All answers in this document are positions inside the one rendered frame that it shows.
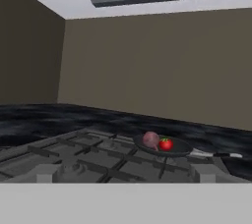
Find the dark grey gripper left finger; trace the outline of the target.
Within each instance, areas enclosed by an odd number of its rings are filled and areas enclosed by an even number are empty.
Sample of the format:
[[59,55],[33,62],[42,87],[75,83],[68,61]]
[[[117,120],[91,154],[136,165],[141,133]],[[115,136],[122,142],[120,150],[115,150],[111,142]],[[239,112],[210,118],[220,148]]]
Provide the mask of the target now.
[[57,183],[62,173],[61,164],[39,164],[26,174],[5,180],[5,183]]

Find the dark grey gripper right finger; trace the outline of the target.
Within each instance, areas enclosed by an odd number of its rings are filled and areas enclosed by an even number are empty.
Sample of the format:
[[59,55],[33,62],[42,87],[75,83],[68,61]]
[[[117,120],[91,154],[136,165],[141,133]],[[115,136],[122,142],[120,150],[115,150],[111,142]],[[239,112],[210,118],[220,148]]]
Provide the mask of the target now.
[[190,175],[195,183],[248,183],[248,180],[227,174],[214,164],[192,164]]

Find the black frying pan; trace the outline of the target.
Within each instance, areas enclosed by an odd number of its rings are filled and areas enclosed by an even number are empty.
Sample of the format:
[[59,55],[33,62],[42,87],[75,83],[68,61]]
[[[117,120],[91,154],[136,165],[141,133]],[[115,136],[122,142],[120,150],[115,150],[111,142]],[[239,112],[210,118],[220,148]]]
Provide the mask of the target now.
[[183,157],[183,156],[199,156],[199,157],[228,157],[242,158],[239,153],[212,153],[193,148],[188,142],[180,139],[172,139],[173,148],[171,150],[155,150],[153,147],[144,145],[143,135],[133,137],[134,144],[144,152],[161,157]]

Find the red tomato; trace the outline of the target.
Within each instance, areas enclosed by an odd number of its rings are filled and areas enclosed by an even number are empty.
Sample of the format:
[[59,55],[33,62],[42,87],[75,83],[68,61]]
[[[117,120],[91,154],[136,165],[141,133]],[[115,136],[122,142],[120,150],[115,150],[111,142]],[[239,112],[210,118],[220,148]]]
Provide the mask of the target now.
[[173,140],[169,138],[162,138],[158,143],[159,149],[169,151],[173,149]]

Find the grey stove with black grates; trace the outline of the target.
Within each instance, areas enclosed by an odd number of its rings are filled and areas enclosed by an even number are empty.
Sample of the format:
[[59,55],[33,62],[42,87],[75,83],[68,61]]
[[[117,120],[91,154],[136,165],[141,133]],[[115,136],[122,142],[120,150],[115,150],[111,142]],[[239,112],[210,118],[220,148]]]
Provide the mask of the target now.
[[218,157],[157,157],[124,136],[80,130],[0,152],[0,183],[28,173],[39,164],[61,164],[57,183],[195,183],[192,164],[214,164]]

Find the purple onion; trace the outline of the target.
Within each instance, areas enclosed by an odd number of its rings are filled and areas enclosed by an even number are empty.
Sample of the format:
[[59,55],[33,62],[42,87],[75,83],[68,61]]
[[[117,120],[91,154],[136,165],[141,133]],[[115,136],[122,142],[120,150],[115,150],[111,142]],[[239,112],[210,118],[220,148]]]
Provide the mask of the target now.
[[159,135],[155,132],[146,132],[143,136],[143,144],[146,147],[158,150]]

